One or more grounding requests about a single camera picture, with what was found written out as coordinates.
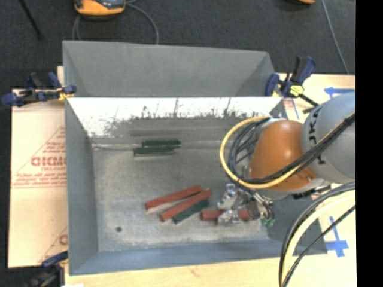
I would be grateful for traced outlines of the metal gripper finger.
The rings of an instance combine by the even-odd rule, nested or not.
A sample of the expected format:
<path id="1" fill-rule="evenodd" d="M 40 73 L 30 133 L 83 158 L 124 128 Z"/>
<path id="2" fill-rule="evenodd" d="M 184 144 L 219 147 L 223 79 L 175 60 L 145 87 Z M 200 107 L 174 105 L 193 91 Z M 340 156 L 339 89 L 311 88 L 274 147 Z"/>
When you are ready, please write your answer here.
<path id="1" fill-rule="evenodd" d="M 221 195 L 219 201 L 217 202 L 217 209 L 218 210 L 233 209 L 238 197 L 239 197 L 239 193 L 238 193 L 237 186 L 233 183 L 226 184 L 224 193 Z"/>
<path id="2" fill-rule="evenodd" d="M 217 224 L 220 225 L 231 225 L 239 223 L 239 212 L 237 210 L 225 210 L 222 214 L 218 216 L 217 219 Z"/>

